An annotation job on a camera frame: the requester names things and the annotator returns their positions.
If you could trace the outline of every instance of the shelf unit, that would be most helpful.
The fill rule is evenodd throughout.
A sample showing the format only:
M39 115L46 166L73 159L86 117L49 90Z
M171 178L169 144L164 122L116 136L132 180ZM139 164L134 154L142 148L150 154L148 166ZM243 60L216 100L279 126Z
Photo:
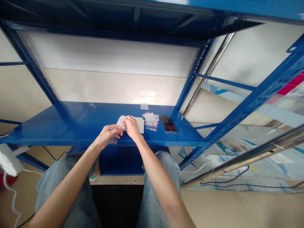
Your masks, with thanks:
M221 80L222 83L252 91L239 106L203 138L180 113L180 109L197 77L218 80L199 74L216 37L261 25L263 21L302 24L304 3L238 1L125 1L125 0L65 0L23 1L5 0L0 4L1 29L21 62L5 62L0 66L25 65L40 85L52 106L24 123L10 120L0 122L19 124L0 139L10 145L69 145L78 150L87 147L99 134L100 128L117 121L120 115L140 116L143 111L134 104L105 104L59 101L44 78L19 31L36 31L64 35L153 42L197 47L199 51L176 106L150 105L150 111L170 115L178 128L177 134L145 131L150 146L196 147L181 163L184 169L195 158L222 138L271 96L287 85L304 69L304 35L287 50L291 54L259 86L252 87ZM128 135L115 146L134 146ZM46 170L47 166L27 153L20 159Z

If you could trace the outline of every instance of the small red item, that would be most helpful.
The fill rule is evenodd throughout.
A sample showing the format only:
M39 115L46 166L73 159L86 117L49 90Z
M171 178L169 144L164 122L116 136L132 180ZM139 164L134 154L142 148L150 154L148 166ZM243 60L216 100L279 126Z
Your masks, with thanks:
M3 176L4 176L4 174L0 174L0 186L4 185ZM6 176L6 182L9 186L12 186L16 182L17 179L18 179L18 176L15 176L15 177L10 176L10 175Z

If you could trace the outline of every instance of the black cable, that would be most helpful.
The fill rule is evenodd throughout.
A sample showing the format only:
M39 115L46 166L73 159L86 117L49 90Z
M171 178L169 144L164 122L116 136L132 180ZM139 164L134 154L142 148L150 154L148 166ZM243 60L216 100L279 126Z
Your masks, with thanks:
M233 184L233 185L227 185L227 186L218 186L218 185L211 185L210 183L229 183L231 181L234 181L236 178L238 178L240 175L244 174L245 172L247 172L249 170L249 165L247 165L247 169L245 169L243 172L241 172L239 175L237 175L236 177L234 177L231 180L228 181L221 181L221 182L206 182L206 183L200 183L201 186L214 186L214 187L221 187L221 188L226 188L226 187L231 187L231 186L253 186L253 187L268 187L268 188L296 188L298 186L300 186L301 184L304 183L304 181L294 185L294 186L290 186L290 187L283 187L283 186L264 186L264 185L252 185L252 184Z
M54 158L54 156L51 154L51 152L49 152L49 150L48 149L46 149L45 148L45 146L42 146L51 156L52 156L52 158L55 160L55 161L57 161L57 159L56 158Z
M216 187L231 187L231 186L236 186L236 185L245 185L245 186L254 186L254 187L268 187L268 188L296 188L298 186L300 186L301 184L303 184L304 181L300 182L299 184L296 184L295 186L291 186L291 187L283 187L283 186L264 186L264 185L252 185L252 184L233 184L233 185L227 185L227 186L217 186L217 185L201 185L201 186L216 186Z
M205 184L211 184L211 183L228 183L228 182L231 182L231 181L234 181L236 178L238 178L240 175L243 175L245 172L247 172L249 169L250 169L250 167L249 167L249 165L247 165L248 167L247 167L247 169L245 169L243 172L241 172L239 175L237 175L237 176L235 176L233 179L231 179L231 180L227 180L227 181L222 181L222 182L206 182L206 183L200 183L200 185L202 186L202 185L205 185Z
M60 156L59 156L59 158L58 158L58 160L61 158L61 156L64 154L64 153L66 153L67 154L67 152L65 151L65 152L63 152Z
M17 228L20 228L21 226L23 226L24 224L26 224L28 221L30 221L31 218L34 217L34 215L35 215L35 213L31 217L29 217L24 223L22 223L20 226L17 226Z
M64 154L64 153L66 153L67 154L67 152L65 151L65 152L63 152L60 156L59 156L59 158L58 159L56 159L56 158L54 158L54 156L51 154L51 152L48 150L48 149L46 149L45 148L45 146L42 146L51 156L52 156L52 158L55 160L55 161L58 161L59 160L59 158L61 158L61 156Z

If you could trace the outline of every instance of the white panel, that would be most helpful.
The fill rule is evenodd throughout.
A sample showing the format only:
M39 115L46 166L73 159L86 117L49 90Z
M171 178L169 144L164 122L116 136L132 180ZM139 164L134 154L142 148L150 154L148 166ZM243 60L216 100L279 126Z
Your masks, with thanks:
M223 54L212 76L258 86L289 55L286 50L304 33L304 26L267 23L239 31ZM224 36L216 39L220 46ZM211 56L201 70L205 73Z
M187 120L199 123L218 123L223 121L236 107L237 103L214 93L202 90L187 114ZM258 112L252 113L241 122L242 125L265 126L273 119Z
M288 57L286 50L304 33L303 26L268 23L237 32L212 73L213 77L258 86L281 62ZM205 73L224 36L214 42L210 56L201 73ZM199 79L197 79L181 109L190 101ZM188 112L191 122L218 123L234 108L236 103L202 91ZM271 118L254 112L242 125L264 126Z
M0 62L20 62L21 59L0 29Z
M176 105L186 79L42 68L61 101Z
M40 67L187 77L198 49L155 43L22 32Z
M0 119L24 122L51 106L25 66L0 66Z

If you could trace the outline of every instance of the electrical cable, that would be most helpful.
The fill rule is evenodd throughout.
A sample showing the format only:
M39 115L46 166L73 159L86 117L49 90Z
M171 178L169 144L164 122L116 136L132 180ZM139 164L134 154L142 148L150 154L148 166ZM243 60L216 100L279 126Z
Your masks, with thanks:
M138 184L138 185L143 185L143 184L140 184L140 183L136 183L135 181L130 181L130 182L127 183L126 185L128 185L128 184L130 184L130 183L135 183L135 184Z
M37 173L37 174L39 174L39 175L41 175L41 176L43 175L42 173L37 172L37 171L33 171L33 170L23 169L23 171L32 172L32 173Z
M31 220L31 218L33 218L34 217L34 215L35 215L35 213L34 214L32 214L32 216L31 217L29 217L24 223L22 223L20 226L17 226L17 228L21 228L24 224L26 224L28 221L30 221Z
M135 181L130 181L129 183L127 183L126 185L130 184L130 183L135 183L135 184L138 184L138 185L143 185L143 184L140 184L140 183L136 183Z
M57 161L57 159L56 158L54 158L54 156L51 154L51 152L49 152L49 150L48 149L46 149L45 148L45 146L42 146L50 155L51 155L51 157L55 160L55 161Z
M249 165L247 165L247 169L245 169L243 172L241 172L239 175L235 176L234 178L232 178L231 180L227 180L227 181L221 181L221 182L217 182L217 181L214 181L214 182L206 182L206 183L200 183L201 186L205 185L205 184L211 184L211 183L228 183L228 182L231 182L231 181L234 181L236 178L238 178L239 176L243 175L244 173L246 173L250 167Z
M185 173L196 173L196 172L200 171L202 168L204 168L205 165L207 165L207 164L210 163L210 162L211 162L211 161L206 162L201 168L199 168L198 170L193 171L193 172L191 172L191 171L181 171L181 172L180 172L180 175L181 175L183 172L185 172Z
M65 152L63 152L63 153L59 156L58 159L56 159L56 158L54 158L54 156L51 154L51 152L50 152L45 146L42 146L42 147L43 147L43 148L52 156L52 158L53 158L55 161L58 161L64 153L67 154L67 152L65 151Z
M268 187L268 188L296 188L298 186L300 186L301 184L303 184L304 181L294 185L294 186L290 186L290 187L284 187L284 186L264 186L264 185L252 185L252 184L233 184L233 185L227 185L227 186L217 186L217 185L209 185L209 184L206 184L206 185L201 185L201 186L216 186L216 187L222 187L222 188L225 188L225 187L231 187L231 186L253 186L253 187Z
M206 182L206 183L200 183L201 186L214 186L214 187L221 187L221 188L226 188L226 187L232 187L232 186L253 186L253 187L267 187L267 188L296 188L298 186L300 186L301 184L304 183L304 181L294 185L294 186L289 186L289 187L284 187L284 186L265 186L265 185L253 185L253 184L232 184L232 185L227 185L227 186L218 186L218 185L213 185L210 183L229 183L231 181L234 181L235 179L237 179L239 176L241 176L242 174L244 174L245 172L247 172L249 170L249 165L247 167L247 169L245 169L243 172L241 172L239 175L237 175L236 177L232 178L231 180L228 181L221 181L221 182Z
M42 173L37 172L37 171L28 170L28 169L23 169L23 170L24 170L24 171L27 171L27 172L32 172L32 173L37 173L37 174L39 174L39 175L43 175ZM18 214L18 218L17 218L17 220L16 220L16 222L15 222L15 224L14 224L14 228L16 228L17 223L18 223L18 221L19 221L19 219L20 219L20 217L21 217L21 213L20 213L19 211L17 211L16 208L15 208L15 201L16 201L16 196L17 196L17 190L11 188L11 187L7 184L6 177L7 177L7 172L4 172L4 175L3 175L3 184L4 184L4 186L5 186L8 190L14 192L14 197L13 197L13 200L12 200L12 210L13 210L14 213ZM26 224L31 218L33 218L34 215L35 215L35 213L34 213L31 217L29 217L24 223L22 223L20 226L18 226L17 228L20 228L21 226L23 226L24 224Z
M65 152L63 152L60 156L59 156L59 158L57 159L57 160L59 160L60 158L61 158L61 156L64 154L64 153L66 153L67 154L67 152L65 151Z
M4 172L4 175L3 175L3 183L4 183L4 186L5 186L8 190L14 192L14 197L13 197L13 201L12 201L12 209L13 209L13 212L14 212L14 213L18 214L18 218L17 218L17 220L16 220L16 222L15 222L15 224L14 224L14 228L16 228L17 223L18 223L18 221L19 221L19 219L20 219L20 217L21 217L21 213L20 213L19 211L17 211L16 208L15 208L15 201L16 201L16 196L17 196L17 190L12 189L12 188L7 184L7 182L6 182L6 177L7 177L7 172Z

